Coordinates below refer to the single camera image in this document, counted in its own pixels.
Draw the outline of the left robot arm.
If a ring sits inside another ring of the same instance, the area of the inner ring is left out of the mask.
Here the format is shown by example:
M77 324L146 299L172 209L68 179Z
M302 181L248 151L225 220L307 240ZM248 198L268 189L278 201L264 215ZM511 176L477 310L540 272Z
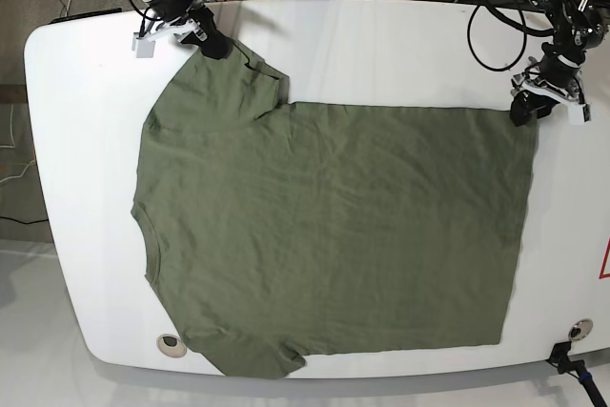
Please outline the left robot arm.
M487 9L498 21L519 31L524 40L538 37L543 41L542 58L531 58L524 70L512 78L510 119L520 127L532 118L548 116L562 105L575 123L584 124L590 119L590 106L585 99L580 69L588 50L599 46L606 36L608 26L603 13L609 8L609 0L527 2L545 15L549 28L532 29L523 13L513 20L492 0L477 0L479 9Z

